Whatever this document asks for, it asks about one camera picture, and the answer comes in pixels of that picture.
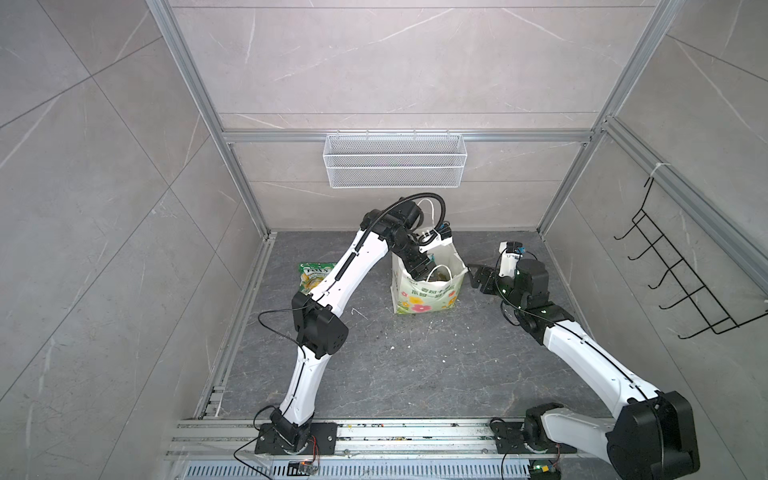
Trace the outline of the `white floral paper bag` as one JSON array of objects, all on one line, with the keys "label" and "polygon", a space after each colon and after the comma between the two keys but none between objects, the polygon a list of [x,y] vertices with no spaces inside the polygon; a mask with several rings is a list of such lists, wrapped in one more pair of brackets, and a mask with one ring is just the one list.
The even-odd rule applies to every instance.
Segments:
[{"label": "white floral paper bag", "polygon": [[468,272],[467,266],[452,245],[426,252],[435,262],[435,269],[443,268],[452,273],[448,282],[415,281],[406,272],[403,259],[392,254],[391,294],[395,314],[421,314],[447,310],[455,304]]}]

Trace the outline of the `green Fox's candy bag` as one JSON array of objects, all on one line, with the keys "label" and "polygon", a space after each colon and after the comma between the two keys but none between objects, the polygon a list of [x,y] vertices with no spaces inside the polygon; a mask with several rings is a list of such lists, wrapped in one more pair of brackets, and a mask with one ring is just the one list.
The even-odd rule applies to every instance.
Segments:
[{"label": "green Fox's candy bag", "polygon": [[335,262],[302,262],[298,265],[300,274],[299,291],[308,294],[333,270]]}]

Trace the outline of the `yellow snack bag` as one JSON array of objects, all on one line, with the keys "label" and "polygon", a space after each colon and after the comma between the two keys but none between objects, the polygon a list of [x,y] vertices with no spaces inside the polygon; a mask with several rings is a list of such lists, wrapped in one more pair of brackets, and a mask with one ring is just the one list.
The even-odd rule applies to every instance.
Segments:
[{"label": "yellow snack bag", "polygon": [[427,281],[428,282],[448,282],[452,280],[452,273],[449,270],[443,268],[435,269],[432,271]]}]

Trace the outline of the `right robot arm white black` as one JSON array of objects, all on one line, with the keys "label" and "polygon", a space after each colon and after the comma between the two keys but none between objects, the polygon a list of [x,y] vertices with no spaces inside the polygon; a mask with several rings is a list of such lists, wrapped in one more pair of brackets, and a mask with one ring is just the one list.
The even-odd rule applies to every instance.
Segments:
[{"label": "right robot arm white black", "polygon": [[622,365],[552,302],[545,264],[526,257],[521,243],[501,243],[494,265],[471,264],[468,273],[474,288],[499,298],[509,323],[563,360],[611,413],[598,419],[560,403],[532,407],[521,427],[529,451],[567,445],[610,464],[622,479],[678,479],[700,469],[689,401]]}]

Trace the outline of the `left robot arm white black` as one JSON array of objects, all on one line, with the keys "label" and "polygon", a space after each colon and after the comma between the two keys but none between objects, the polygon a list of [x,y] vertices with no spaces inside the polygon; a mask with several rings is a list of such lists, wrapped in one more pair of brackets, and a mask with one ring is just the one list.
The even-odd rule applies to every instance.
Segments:
[{"label": "left robot arm white black", "polygon": [[324,371],[349,335],[342,315],[353,293],[370,270],[388,254],[400,259],[416,280],[426,279],[436,263],[429,250],[451,237],[444,198],[434,192],[402,197],[367,212],[349,248],[331,272],[307,293],[295,293],[286,308],[256,314],[258,324],[287,340],[293,348],[292,368],[281,365],[288,358],[262,362],[263,372],[291,374],[282,400],[263,407],[269,417],[256,428],[257,440],[272,440],[278,451],[296,454],[312,445],[312,421]]}]

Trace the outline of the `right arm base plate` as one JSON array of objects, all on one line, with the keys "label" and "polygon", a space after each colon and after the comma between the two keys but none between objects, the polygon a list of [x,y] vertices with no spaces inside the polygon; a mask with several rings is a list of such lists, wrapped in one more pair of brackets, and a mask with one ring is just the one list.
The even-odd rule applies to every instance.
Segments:
[{"label": "right arm base plate", "polygon": [[550,440],[535,422],[492,418],[489,427],[497,452],[500,454],[570,455],[577,453],[577,450],[570,445],[556,444]]}]

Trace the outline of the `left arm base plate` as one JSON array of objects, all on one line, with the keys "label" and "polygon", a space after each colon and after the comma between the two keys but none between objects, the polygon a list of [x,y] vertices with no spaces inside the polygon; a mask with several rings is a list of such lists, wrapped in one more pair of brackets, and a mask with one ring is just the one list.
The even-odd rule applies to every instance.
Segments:
[{"label": "left arm base plate", "polygon": [[338,425],[331,422],[309,422],[297,428],[276,428],[273,423],[259,427],[253,450],[256,454],[304,454],[316,449],[320,455],[333,455],[337,443]]}]

